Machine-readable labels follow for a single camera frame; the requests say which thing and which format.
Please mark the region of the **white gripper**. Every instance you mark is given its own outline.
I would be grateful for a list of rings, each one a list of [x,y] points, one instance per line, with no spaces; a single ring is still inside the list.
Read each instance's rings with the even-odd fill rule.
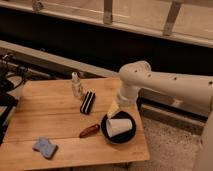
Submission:
[[[117,102],[120,106],[130,106],[136,102],[138,90],[133,88],[121,87],[117,93]],[[120,111],[120,107],[116,101],[113,101],[108,109],[107,117],[112,118]]]

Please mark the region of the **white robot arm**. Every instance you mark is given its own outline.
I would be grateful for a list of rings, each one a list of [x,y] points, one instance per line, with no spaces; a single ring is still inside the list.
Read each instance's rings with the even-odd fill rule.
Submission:
[[[146,61],[122,66],[121,87],[116,102],[119,106],[135,103],[141,88],[151,89],[210,112],[201,136],[193,171],[213,171],[213,77],[153,72]]]

